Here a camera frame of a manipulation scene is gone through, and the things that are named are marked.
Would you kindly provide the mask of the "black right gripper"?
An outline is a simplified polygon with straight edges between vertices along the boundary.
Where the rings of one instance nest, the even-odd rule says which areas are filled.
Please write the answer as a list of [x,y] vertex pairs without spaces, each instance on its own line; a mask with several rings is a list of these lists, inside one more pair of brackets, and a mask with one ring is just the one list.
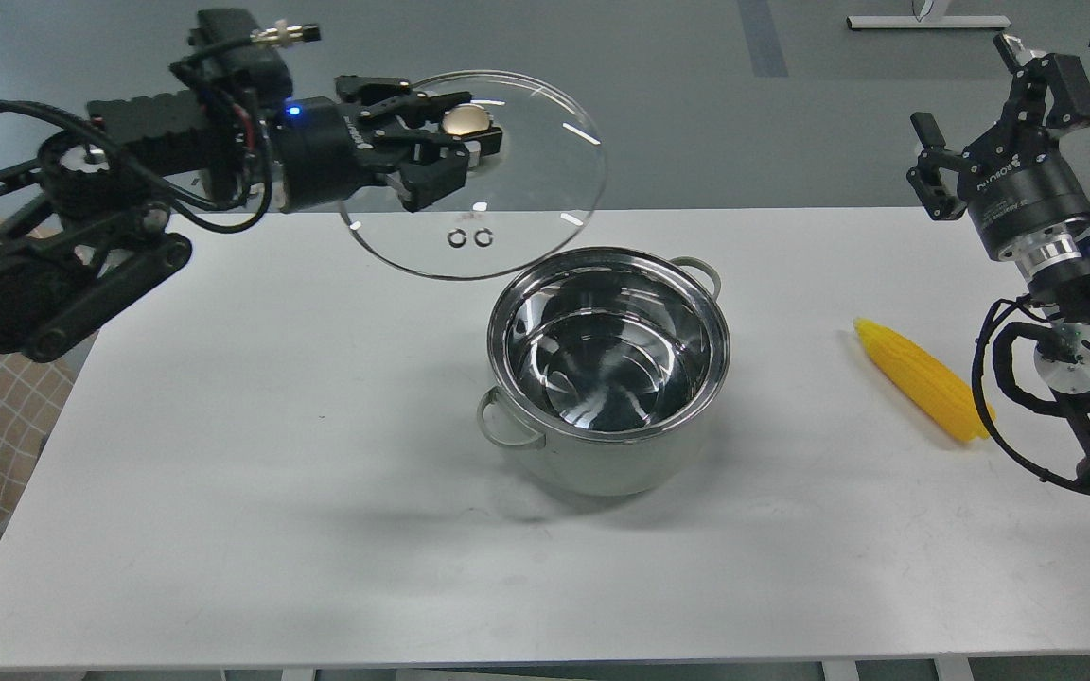
[[[948,149],[932,113],[913,113],[922,149],[905,177],[931,219],[968,211],[988,257],[1009,260],[1017,238],[1090,227],[1090,200],[1059,151],[1065,135],[1090,129],[1090,80],[1077,56],[1032,50],[1009,33],[993,42],[1012,73],[995,126],[961,154]],[[943,171],[958,174],[958,196]]]

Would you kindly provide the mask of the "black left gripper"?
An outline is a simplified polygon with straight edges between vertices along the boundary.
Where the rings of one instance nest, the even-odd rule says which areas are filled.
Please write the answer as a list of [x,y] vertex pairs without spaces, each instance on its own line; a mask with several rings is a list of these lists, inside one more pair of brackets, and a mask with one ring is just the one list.
[[453,134],[397,131],[379,135],[393,120],[405,127],[443,122],[470,104],[471,92],[429,95],[402,78],[338,75],[336,95],[290,99],[275,118],[275,156],[282,212],[306,211],[346,200],[360,189],[393,189],[399,205],[417,212],[467,186],[467,173],[501,153],[502,127]]

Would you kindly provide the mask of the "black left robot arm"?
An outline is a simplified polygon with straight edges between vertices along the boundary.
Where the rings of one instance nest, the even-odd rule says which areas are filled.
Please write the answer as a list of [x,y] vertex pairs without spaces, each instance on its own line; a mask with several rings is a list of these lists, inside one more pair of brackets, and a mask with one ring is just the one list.
[[501,151],[470,92],[343,75],[335,96],[295,99],[280,51],[317,42],[317,25],[263,27],[240,8],[196,21],[169,66],[182,90],[86,115],[0,99],[0,114],[56,129],[0,169],[0,355],[61,358],[184,268],[193,245],[168,231],[173,215],[229,236],[382,186],[417,212]]

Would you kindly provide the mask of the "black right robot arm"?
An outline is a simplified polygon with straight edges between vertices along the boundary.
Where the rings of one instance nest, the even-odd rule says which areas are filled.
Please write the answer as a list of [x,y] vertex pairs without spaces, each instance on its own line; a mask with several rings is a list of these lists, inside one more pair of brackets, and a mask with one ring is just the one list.
[[[974,340],[970,385],[983,427],[1039,481],[1090,497],[1090,200],[1059,150],[1066,133],[1090,127],[1090,83],[1076,56],[1028,50],[1005,33],[993,42],[1012,73],[1000,115],[955,151],[934,115],[913,113],[922,149],[905,177],[930,218],[968,216],[988,257],[1015,264],[1027,285],[993,303]],[[986,360],[1012,402],[1071,427],[1082,451],[1074,479],[1005,443],[985,405]]]

